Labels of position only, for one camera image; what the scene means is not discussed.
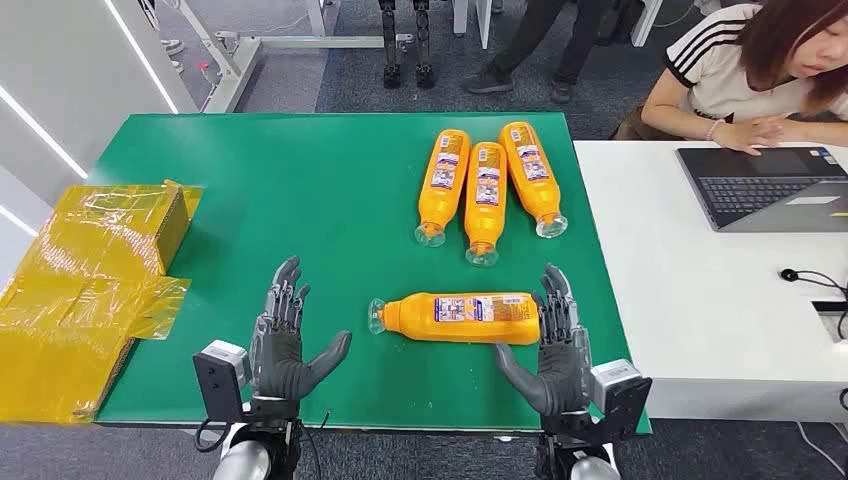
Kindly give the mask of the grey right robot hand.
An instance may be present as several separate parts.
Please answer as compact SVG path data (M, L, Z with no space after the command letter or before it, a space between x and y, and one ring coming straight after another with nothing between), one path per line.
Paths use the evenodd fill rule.
M511 348L494 345L495 364L513 388L540 415L558 416L588 409L585 380L590 369L588 332L579 321L570 283L556 265L545 265L540 279L543 296L533 293L539 307L537 371L521 366Z

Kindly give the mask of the person's right hand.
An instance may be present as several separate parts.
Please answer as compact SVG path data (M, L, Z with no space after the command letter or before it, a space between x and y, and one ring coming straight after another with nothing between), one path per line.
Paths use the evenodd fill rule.
M717 123L710 138L723 148L758 156L758 147L778 145L785 120L783 116L767 116L741 123Z

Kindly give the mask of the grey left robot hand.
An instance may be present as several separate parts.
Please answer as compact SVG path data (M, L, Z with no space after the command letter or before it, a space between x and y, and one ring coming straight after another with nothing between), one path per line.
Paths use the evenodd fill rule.
M339 331L312 360L303 360L302 319L310 286L300 286L300 259L287 258L275 271L249 348L253 393L299 401L309 395L347 357L352 333Z

